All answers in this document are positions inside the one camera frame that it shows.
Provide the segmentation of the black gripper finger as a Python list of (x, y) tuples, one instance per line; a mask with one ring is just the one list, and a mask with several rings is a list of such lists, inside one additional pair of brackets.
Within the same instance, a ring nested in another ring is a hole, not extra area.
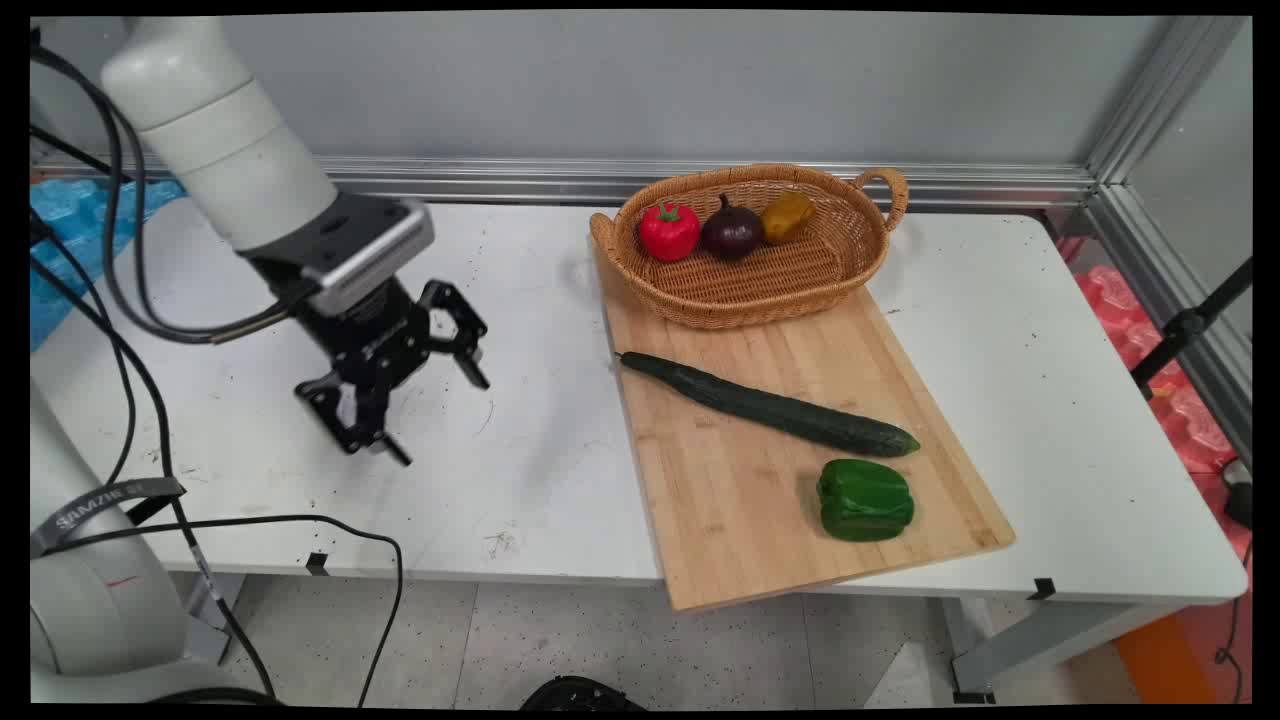
[[(462, 292), (449, 282), (430, 279), (424, 286), (419, 306), (428, 319), (429, 329), (422, 351), (428, 356), (431, 354), (452, 356), (472, 387), (481, 391), (490, 389), (492, 384), (480, 368), (479, 347), (480, 340), (488, 333), (488, 327)], [(433, 311), (444, 313), (452, 320), (454, 329), (452, 337), (445, 338), (430, 332)]]
[[(352, 388), (355, 419), (348, 423), (340, 416), (340, 398), (344, 387)], [(321, 378), (298, 383), (294, 396), (310, 409), (321, 427), (348, 455), (362, 450), (389, 454), (401, 466), (410, 466), (412, 459), (387, 429), (387, 410), (392, 384), (385, 375), (375, 374), (360, 383), (343, 380), (337, 372)]]

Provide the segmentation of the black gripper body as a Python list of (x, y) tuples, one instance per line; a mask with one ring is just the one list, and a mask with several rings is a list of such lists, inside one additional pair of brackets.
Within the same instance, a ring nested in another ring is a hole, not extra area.
[(433, 334), (433, 310), (447, 307), (451, 284), (429, 281), (419, 299), (411, 299), (399, 281), (379, 286), (351, 309), (328, 316), (310, 304), (298, 304), (293, 318), (330, 360), (328, 374), (303, 380), (296, 395), (349, 384), (367, 388), (384, 379), (394, 389), (434, 354), (451, 342)]

